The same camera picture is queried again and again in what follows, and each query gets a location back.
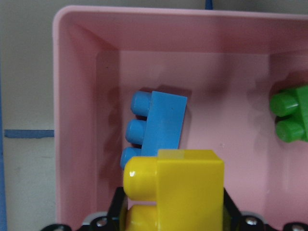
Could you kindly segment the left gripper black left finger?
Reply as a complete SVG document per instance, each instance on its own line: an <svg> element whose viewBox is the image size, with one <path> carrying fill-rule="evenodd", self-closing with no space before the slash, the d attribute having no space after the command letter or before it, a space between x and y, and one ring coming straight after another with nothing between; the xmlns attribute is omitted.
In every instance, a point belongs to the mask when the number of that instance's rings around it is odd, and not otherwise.
<svg viewBox="0 0 308 231"><path fill-rule="evenodd" d="M128 198L123 187L115 190L111 205L109 207L107 218L108 225L112 231L124 231L126 228L126 218L128 211Z"/></svg>

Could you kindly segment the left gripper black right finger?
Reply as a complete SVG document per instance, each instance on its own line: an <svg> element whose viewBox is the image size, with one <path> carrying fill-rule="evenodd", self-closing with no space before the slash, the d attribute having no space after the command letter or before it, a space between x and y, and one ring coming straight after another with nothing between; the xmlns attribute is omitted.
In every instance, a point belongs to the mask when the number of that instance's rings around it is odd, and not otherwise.
<svg viewBox="0 0 308 231"><path fill-rule="evenodd" d="M242 231L243 216L224 188L223 195L223 231Z"/></svg>

